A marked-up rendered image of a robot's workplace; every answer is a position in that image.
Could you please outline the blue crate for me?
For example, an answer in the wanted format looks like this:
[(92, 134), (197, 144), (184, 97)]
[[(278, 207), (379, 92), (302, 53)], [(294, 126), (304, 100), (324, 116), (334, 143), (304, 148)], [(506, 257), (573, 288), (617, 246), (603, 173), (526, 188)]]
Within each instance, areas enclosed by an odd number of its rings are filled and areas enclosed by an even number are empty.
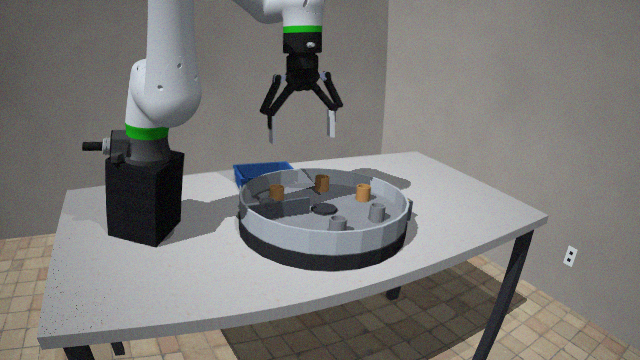
[(234, 182), (236, 182), (239, 188), (239, 192), (241, 191), (243, 185), (249, 182), (251, 179), (253, 179), (253, 177), (256, 178), (260, 175), (276, 172), (279, 170), (294, 169), (287, 161), (238, 164), (238, 165), (233, 165), (233, 168), (234, 168), (233, 180)]

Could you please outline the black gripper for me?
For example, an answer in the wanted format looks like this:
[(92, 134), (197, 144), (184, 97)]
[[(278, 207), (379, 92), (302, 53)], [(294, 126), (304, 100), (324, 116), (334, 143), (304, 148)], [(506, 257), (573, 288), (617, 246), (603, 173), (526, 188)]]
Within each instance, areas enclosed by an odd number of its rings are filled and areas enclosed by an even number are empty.
[[(316, 69), (316, 70), (315, 70)], [(307, 70), (307, 71), (296, 71)], [(320, 86), (316, 83), (319, 78), (323, 80), (333, 102), (328, 96), (321, 90)], [(288, 84), (285, 86), (282, 93), (278, 96), (275, 102), (272, 104), (273, 99), (283, 81)], [(335, 89), (335, 86), (331, 80), (330, 72), (318, 72), (318, 56), (290, 56), (286, 57), (286, 74), (285, 75), (273, 75), (272, 85), (264, 99), (264, 102), (260, 108), (260, 113), (268, 115), (268, 129), (269, 129), (269, 142), (276, 144), (276, 112), (280, 109), (286, 99), (294, 91), (310, 91), (313, 90), (315, 94), (322, 100), (322, 102), (329, 108), (327, 109), (327, 135), (335, 137), (335, 121), (336, 111), (338, 108), (343, 107), (343, 103)], [(335, 100), (334, 100), (335, 99)], [(271, 105), (272, 104), (272, 105)], [(271, 107), (270, 107), (271, 106)]]

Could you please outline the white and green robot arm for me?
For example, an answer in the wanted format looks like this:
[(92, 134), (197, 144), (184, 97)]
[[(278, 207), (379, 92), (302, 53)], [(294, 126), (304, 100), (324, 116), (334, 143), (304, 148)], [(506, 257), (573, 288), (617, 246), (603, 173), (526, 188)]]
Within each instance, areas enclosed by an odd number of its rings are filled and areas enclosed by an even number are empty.
[[(325, 0), (232, 1), (260, 23), (283, 22), (283, 53), (322, 52)], [(171, 159), (169, 128), (187, 122), (201, 96), (194, 0), (148, 0), (147, 54), (131, 69), (126, 130), (112, 130), (103, 142), (83, 142), (82, 151), (102, 151), (111, 163), (165, 164)]]

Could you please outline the bronze bushing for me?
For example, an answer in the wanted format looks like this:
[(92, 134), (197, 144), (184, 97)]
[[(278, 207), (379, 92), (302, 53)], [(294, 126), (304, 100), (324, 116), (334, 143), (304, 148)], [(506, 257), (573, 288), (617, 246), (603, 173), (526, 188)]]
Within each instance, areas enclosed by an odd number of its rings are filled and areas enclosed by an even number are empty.
[[(283, 187), (283, 188), (282, 188)], [(280, 184), (272, 184), (269, 186), (269, 197), (276, 201), (284, 200), (284, 186)]]
[(356, 189), (356, 200), (357, 201), (359, 201), (359, 202), (369, 202), (370, 201), (370, 194), (371, 194), (371, 186), (370, 185), (368, 185), (368, 184), (358, 184), (357, 185), (357, 189)]
[(327, 192), (329, 191), (329, 176), (319, 174), (315, 176), (315, 191)]

